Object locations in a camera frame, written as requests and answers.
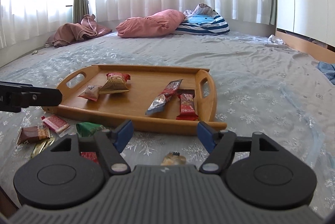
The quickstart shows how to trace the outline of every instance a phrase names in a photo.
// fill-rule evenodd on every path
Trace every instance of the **snack package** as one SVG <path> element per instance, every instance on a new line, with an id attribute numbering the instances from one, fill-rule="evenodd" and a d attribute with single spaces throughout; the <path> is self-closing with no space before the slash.
<path id="1" fill-rule="evenodd" d="M 57 134 L 62 133 L 64 130 L 70 127 L 70 124 L 68 122 L 64 121 L 56 115 L 52 115 L 49 117 L 43 116 L 41 117 L 41 119 L 45 125 L 51 128 Z"/>
<path id="2" fill-rule="evenodd" d="M 84 92 L 82 92 L 78 97 L 83 97 L 93 101 L 97 101 L 99 97 L 99 85 L 88 85 Z"/>
<path id="3" fill-rule="evenodd" d="M 167 154 L 160 165 L 180 165 L 185 164 L 186 158 L 180 156 L 179 152 L 170 152 Z"/>
<path id="4" fill-rule="evenodd" d="M 99 130 L 106 130 L 106 127 L 100 124 L 90 122 L 81 122 L 76 124 L 77 132 L 80 137 L 89 137 Z"/>
<path id="5" fill-rule="evenodd" d="M 165 104 L 171 99 L 171 97 L 176 93 L 180 84 L 182 83 L 181 80 L 171 81 L 165 89 L 160 93 L 159 96 L 155 98 L 155 100 L 151 103 L 150 107 L 147 109 L 145 114 L 150 115 L 156 112 L 161 112 L 164 110 Z"/>
<path id="6" fill-rule="evenodd" d="M 40 140 L 50 138 L 50 130 L 45 125 L 24 127 L 19 132 L 16 144 L 37 143 Z"/>
<path id="7" fill-rule="evenodd" d="M 32 154 L 30 155 L 30 158 L 32 159 L 33 157 L 39 155 L 43 151 L 43 148 L 45 147 L 46 143 L 47 140 L 37 143 L 34 147 L 34 150 L 32 151 Z"/>
<path id="8" fill-rule="evenodd" d="M 130 80 L 130 75 L 125 73 L 108 73 L 107 81 L 100 88 L 99 94 L 116 94 L 129 92 L 126 82 Z"/>
<path id="9" fill-rule="evenodd" d="M 178 90 L 178 97 L 180 98 L 180 115 L 176 117 L 177 120 L 195 121 L 198 119 L 194 108 L 194 90 Z"/>
<path id="10" fill-rule="evenodd" d="M 32 151 L 30 158 L 33 158 L 37 156 L 38 154 L 40 154 L 43 150 L 51 146 L 54 143 L 54 141 L 55 141 L 55 137 L 51 136 L 49 139 L 43 140 L 42 142 L 37 143 L 34 147 L 34 150 Z"/>
<path id="11" fill-rule="evenodd" d="M 99 164 L 97 154 L 95 152 L 81 152 L 82 157 L 94 161 L 96 164 Z"/>
<path id="12" fill-rule="evenodd" d="M 51 146 L 55 141 L 55 137 L 51 136 L 49 140 L 46 141 L 45 146 L 43 147 L 42 151 Z"/>

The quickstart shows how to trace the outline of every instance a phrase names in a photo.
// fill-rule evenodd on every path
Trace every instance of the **chocolate bar wrapper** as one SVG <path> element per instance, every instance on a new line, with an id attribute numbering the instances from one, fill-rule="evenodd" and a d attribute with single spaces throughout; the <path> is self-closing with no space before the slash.
<path id="1" fill-rule="evenodd" d="M 126 73 L 108 73 L 106 83 L 100 88 L 99 94 L 116 94 L 129 92 L 126 82 L 130 75 Z"/>
<path id="2" fill-rule="evenodd" d="M 32 144 L 50 138 L 50 130 L 45 125 L 21 128 L 16 144 Z"/>
<path id="3" fill-rule="evenodd" d="M 178 90 L 178 97 L 180 98 L 180 115 L 176 117 L 177 120 L 195 121 L 198 119 L 194 108 L 194 90 Z"/>
<path id="4" fill-rule="evenodd" d="M 182 83 L 182 79 L 171 81 L 165 87 L 165 89 L 160 93 L 160 95 L 155 98 L 155 100 L 152 102 L 152 104 L 147 109 L 145 114 L 150 115 L 156 112 L 163 111 L 165 104 L 169 102 L 171 97 L 176 93 L 181 83 Z"/>
<path id="5" fill-rule="evenodd" d="M 170 152 L 167 154 L 160 165 L 182 165 L 186 164 L 186 158 L 178 152 Z"/>
<path id="6" fill-rule="evenodd" d="M 64 130 L 66 130 L 68 127 L 70 127 L 70 124 L 63 119 L 59 118 L 56 115 L 52 115 L 49 117 L 41 117 L 42 121 L 45 125 L 47 125 L 49 128 L 51 128 L 55 133 L 60 134 Z"/>

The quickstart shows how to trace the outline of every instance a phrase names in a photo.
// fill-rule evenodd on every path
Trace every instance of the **logo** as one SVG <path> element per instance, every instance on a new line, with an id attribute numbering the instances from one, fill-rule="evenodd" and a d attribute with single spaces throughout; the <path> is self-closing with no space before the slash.
<path id="1" fill-rule="evenodd" d="M 166 173 L 166 172 L 170 171 L 170 169 L 167 168 L 167 167 L 165 167 L 165 168 L 161 169 L 161 171 L 162 171 L 163 173 Z"/>

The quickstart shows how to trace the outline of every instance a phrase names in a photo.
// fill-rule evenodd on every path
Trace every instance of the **wooden tray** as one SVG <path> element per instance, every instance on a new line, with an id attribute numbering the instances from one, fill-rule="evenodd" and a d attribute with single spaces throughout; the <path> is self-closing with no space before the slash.
<path id="1" fill-rule="evenodd" d="M 170 81 L 184 79 L 180 89 L 195 90 L 195 109 L 200 121 L 207 122 L 216 130 L 224 130 L 226 123 L 211 122 L 216 112 L 215 83 L 208 73 L 209 69 L 170 67 L 170 66 L 132 66 L 97 64 L 80 69 L 68 75 L 58 86 L 63 95 L 57 107 L 43 107 L 43 110 L 64 117 L 116 127 L 125 119 L 133 121 L 135 130 L 167 134 L 197 135 L 197 121 L 176 120 L 180 114 L 180 99 L 173 96 L 165 105 L 165 110 L 152 116 L 145 111 Z M 97 102 L 78 97 L 87 85 L 103 85 L 108 72 L 124 72 L 131 76 L 127 82 L 129 92 L 99 95 Z M 69 88 L 67 83 L 79 74 L 84 79 Z M 208 81 L 210 93 L 203 97 L 202 87 Z"/>

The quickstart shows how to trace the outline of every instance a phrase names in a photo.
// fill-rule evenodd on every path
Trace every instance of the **screw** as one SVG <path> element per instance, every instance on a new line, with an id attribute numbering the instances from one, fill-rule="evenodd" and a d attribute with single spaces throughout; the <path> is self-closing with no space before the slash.
<path id="1" fill-rule="evenodd" d="M 113 164 L 111 169 L 114 172 L 124 172 L 128 169 L 128 166 L 126 164 Z"/>
<path id="2" fill-rule="evenodd" d="M 215 172 L 216 170 L 219 169 L 219 166 L 217 164 L 208 163 L 208 164 L 204 164 L 202 166 L 202 169 L 207 172 Z"/>

